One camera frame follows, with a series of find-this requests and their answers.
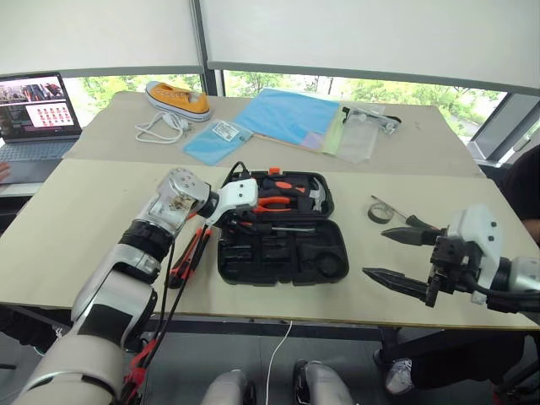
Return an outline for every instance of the open toolbox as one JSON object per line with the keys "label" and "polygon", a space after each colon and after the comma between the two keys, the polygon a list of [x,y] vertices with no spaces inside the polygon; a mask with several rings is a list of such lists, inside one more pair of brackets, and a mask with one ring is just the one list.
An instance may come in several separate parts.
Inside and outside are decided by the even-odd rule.
{"label": "open toolbox", "polygon": [[334,209],[318,173],[232,172],[228,181],[252,177],[259,204],[221,224],[218,269],[230,284],[335,283],[348,273],[341,231],[328,219]]}

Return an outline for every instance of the window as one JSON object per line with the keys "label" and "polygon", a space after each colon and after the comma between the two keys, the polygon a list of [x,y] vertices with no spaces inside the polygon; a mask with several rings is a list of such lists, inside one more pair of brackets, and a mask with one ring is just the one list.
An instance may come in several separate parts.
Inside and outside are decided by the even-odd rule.
{"label": "window", "polygon": [[493,113],[506,93],[492,90],[299,74],[224,71],[225,92],[254,97],[265,87],[292,89],[320,96],[370,103],[435,105],[464,141]]}
{"label": "window", "polygon": [[201,91],[198,74],[147,74],[138,76],[99,76],[65,78],[66,90],[82,127],[88,125],[103,110],[117,91],[144,91],[152,80],[166,82],[183,89]]}

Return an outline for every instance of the laptop keyboard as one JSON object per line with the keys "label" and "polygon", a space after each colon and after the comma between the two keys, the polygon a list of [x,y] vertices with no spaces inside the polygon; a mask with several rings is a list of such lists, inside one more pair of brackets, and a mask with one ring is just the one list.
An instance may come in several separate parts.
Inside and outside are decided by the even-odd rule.
{"label": "laptop keyboard", "polygon": [[0,162],[60,159],[74,142],[6,143],[0,148]]}

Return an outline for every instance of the laptop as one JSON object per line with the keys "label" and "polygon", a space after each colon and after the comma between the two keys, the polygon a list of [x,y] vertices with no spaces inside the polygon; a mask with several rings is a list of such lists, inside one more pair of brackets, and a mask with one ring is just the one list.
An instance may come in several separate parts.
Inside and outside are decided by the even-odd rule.
{"label": "laptop", "polygon": [[45,181],[81,132],[60,73],[0,77],[0,184]]}

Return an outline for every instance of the robotic arm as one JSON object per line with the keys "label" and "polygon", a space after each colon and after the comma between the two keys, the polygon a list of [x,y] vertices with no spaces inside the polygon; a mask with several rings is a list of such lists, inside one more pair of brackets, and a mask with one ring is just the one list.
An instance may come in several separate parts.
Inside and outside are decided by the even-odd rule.
{"label": "robotic arm", "polygon": [[73,328],[47,352],[16,404],[119,403],[123,349],[154,311],[152,283],[184,223],[198,214],[214,225],[225,213],[256,205],[254,179],[212,192],[189,170],[171,170],[81,289]]}
{"label": "robotic arm", "polygon": [[511,261],[500,257],[502,230],[484,205],[457,213],[446,229],[394,228],[382,235],[409,245],[434,246],[427,283],[384,268],[364,268],[368,276],[389,289],[431,307],[439,291],[461,291],[471,294],[473,303],[487,304],[490,310],[540,312],[540,258]]}

